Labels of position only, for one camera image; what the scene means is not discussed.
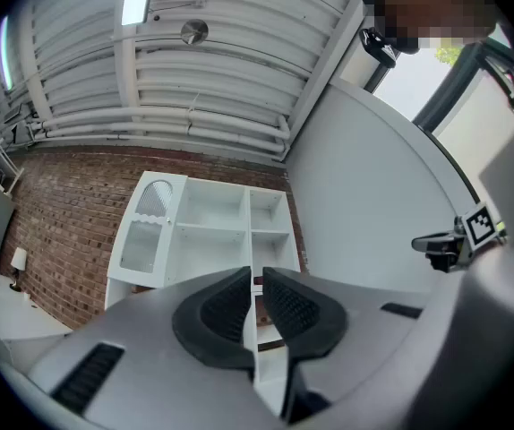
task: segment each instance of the tree foliage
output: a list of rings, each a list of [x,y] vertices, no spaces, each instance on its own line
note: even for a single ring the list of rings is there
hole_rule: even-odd
[[[439,47],[434,55],[440,62],[453,66],[460,56],[461,47]]]

